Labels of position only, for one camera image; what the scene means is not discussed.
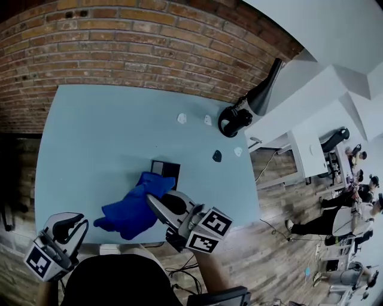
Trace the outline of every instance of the desk lamp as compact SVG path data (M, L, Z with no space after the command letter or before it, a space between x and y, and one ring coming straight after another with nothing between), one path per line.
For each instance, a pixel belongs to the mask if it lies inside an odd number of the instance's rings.
M282 68L283 61L275 59L269 75L256 87L240 97L234 106L223 110L218 118L218 128L226 137L235 137L238 131L250 125L253 115L247 106L258 116L264 116L268 108L270 94L275 80Z

